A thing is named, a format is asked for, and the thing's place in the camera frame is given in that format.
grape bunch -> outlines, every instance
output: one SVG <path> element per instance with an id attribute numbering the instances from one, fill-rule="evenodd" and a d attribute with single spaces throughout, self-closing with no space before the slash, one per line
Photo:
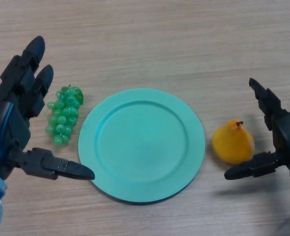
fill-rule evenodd
<path id="1" fill-rule="evenodd" d="M 82 91 L 78 87 L 63 87 L 57 91 L 57 101 L 48 102 L 52 110 L 46 133 L 53 137 L 53 144 L 68 144 L 73 127 L 77 123 L 78 109 L 84 102 Z"/>

table surface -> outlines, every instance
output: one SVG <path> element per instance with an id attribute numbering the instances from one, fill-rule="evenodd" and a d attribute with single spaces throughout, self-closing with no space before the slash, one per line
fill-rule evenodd
<path id="1" fill-rule="evenodd" d="M 257 151 L 273 150 L 248 80 L 272 88 L 290 111 L 290 0 L 0 0 L 0 74 L 37 35 L 46 41 L 41 67 L 55 70 L 46 102 L 68 84 L 86 101 L 69 146 L 53 147 L 44 109 L 31 121 L 28 148 L 79 161 L 78 135 L 91 109 L 118 91 L 149 87 L 191 106 L 207 152 L 184 191 L 149 206 L 110 200 L 88 181 L 17 169 L 7 180 L 0 236 L 290 234 L 288 170 L 227 181 L 227 166 L 209 148 L 214 130 L 239 118 Z"/>

pear stem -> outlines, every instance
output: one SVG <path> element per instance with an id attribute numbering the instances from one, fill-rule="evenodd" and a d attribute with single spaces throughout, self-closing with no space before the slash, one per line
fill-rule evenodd
<path id="1" fill-rule="evenodd" d="M 241 124 L 243 124 L 243 121 L 238 121 L 236 124 L 239 127 Z"/>

plastic pear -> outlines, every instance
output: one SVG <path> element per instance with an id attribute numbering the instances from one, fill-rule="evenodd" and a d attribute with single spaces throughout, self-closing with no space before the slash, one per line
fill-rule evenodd
<path id="1" fill-rule="evenodd" d="M 213 134 L 212 146 L 216 155 L 229 164 L 250 160 L 254 152 L 254 139 L 237 119 L 228 121 Z"/>

toy fruit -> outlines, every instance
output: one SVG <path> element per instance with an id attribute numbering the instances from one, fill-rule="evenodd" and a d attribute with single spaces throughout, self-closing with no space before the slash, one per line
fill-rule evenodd
<path id="1" fill-rule="evenodd" d="M 213 149 L 218 157 L 229 164 L 250 160 L 254 152 L 254 139 L 237 119 L 219 127 L 212 138 Z"/>
<path id="2" fill-rule="evenodd" d="M 67 144 L 72 128 L 77 123 L 78 108 L 84 102 L 84 95 L 79 87 L 63 87 L 57 92 L 57 101 L 48 102 L 47 106 L 52 110 L 46 127 L 46 132 L 53 137 L 56 146 Z"/>

